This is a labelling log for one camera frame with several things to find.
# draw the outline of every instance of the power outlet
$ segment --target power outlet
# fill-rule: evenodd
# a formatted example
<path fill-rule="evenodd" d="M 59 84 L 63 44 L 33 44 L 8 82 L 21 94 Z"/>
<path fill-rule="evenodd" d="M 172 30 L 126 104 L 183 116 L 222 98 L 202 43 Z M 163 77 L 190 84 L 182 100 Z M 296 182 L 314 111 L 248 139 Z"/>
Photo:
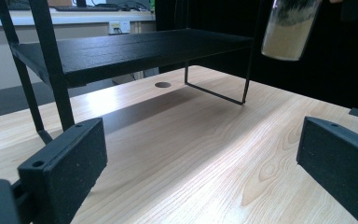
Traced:
<path fill-rule="evenodd" d="M 129 21 L 110 21 L 108 33 L 110 35 L 128 34 L 131 32 L 131 24 Z"/>

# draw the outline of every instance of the wall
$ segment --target wall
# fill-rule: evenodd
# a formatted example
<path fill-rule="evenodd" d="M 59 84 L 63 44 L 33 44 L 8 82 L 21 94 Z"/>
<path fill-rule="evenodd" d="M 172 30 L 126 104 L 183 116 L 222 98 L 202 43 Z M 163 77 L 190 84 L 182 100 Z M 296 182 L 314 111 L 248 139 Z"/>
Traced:
<path fill-rule="evenodd" d="M 132 33 L 155 30 L 155 23 L 153 21 L 131 23 Z M 37 35 L 32 26 L 18 26 L 17 33 L 21 42 L 29 43 L 37 41 Z M 55 25 L 55 33 L 58 39 L 107 35 L 107 23 Z M 40 79 L 32 71 L 30 71 L 30 77 L 33 83 L 40 82 Z M 20 85 L 20 79 L 13 63 L 5 34 L 0 27 L 0 90 Z"/>

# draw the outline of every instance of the clear plastic cup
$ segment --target clear plastic cup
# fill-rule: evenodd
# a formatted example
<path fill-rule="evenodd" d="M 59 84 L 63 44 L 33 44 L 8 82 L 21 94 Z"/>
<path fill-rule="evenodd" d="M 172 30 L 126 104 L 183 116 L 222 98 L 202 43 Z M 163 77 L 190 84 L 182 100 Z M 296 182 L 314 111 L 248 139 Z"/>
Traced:
<path fill-rule="evenodd" d="M 307 44 L 322 0 L 275 0 L 262 54 L 284 61 L 298 61 Z"/>

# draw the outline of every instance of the wood grain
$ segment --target wood grain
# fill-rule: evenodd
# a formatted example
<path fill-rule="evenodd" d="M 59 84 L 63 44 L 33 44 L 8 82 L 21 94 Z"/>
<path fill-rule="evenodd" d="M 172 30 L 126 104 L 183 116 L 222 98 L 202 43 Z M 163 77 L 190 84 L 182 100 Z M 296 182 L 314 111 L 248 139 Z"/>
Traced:
<path fill-rule="evenodd" d="M 103 117 L 109 160 L 73 223 L 357 223 L 296 164 L 304 117 L 358 133 L 348 108 L 255 82 L 239 106 L 183 79 L 178 70 L 71 99 L 76 122 Z M 189 81 L 237 99 L 244 84 L 197 66 Z M 57 136 L 55 105 L 41 111 Z M 0 178 L 15 181 L 42 146 L 28 110 L 0 117 Z"/>

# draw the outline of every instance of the light wood tabletop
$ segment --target light wood tabletop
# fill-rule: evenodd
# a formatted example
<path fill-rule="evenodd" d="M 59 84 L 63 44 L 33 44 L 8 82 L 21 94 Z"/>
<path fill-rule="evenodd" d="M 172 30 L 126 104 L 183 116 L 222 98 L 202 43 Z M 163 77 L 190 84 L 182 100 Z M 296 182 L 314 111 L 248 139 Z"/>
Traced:
<path fill-rule="evenodd" d="M 189 81 L 236 99 L 245 82 L 198 66 Z M 357 223 L 296 153 L 305 116 L 357 133 L 358 117 L 256 82 L 246 99 L 188 87 L 184 70 L 72 98 L 76 122 L 103 117 L 109 160 L 73 223 Z M 40 108 L 58 136 L 55 104 Z M 29 110 L 0 117 L 0 178 L 43 145 Z"/>

